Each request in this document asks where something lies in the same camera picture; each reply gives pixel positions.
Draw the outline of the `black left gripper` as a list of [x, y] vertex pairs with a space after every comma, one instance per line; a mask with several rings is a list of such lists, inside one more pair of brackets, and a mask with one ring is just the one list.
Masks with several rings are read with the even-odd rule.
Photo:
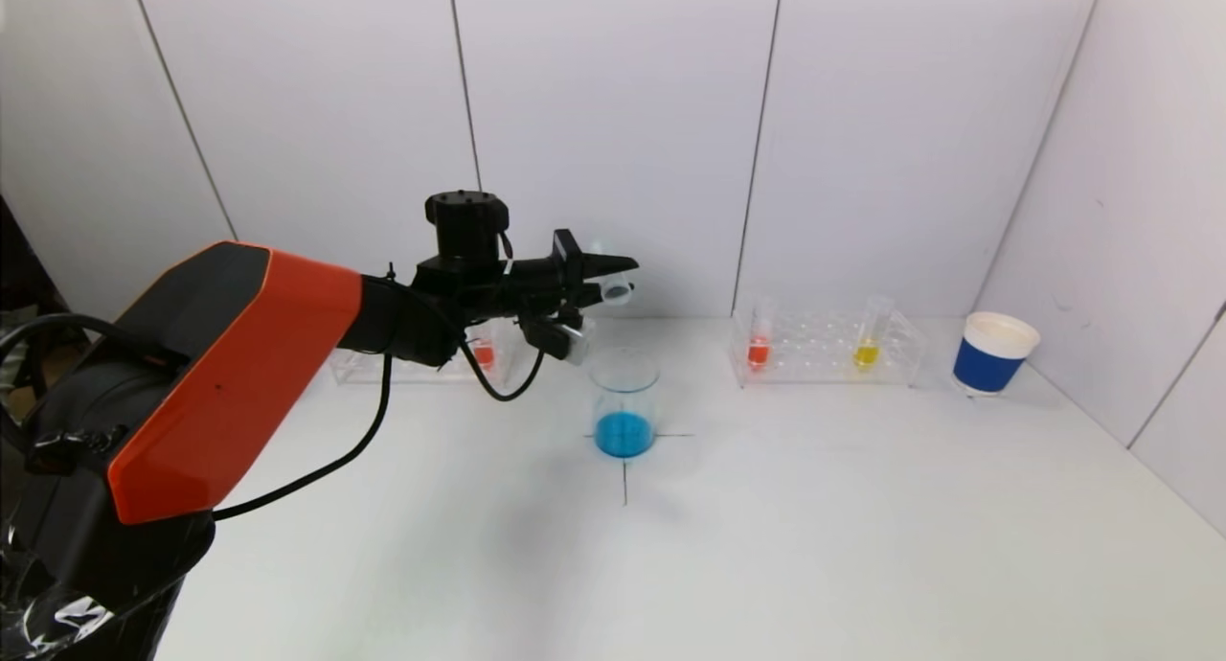
[[568, 229], [553, 232], [548, 258], [510, 260], [510, 316], [519, 321], [579, 321], [581, 307], [626, 305], [634, 294], [630, 282], [585, 282], [639, 269], [636, 260], [579, 250]]

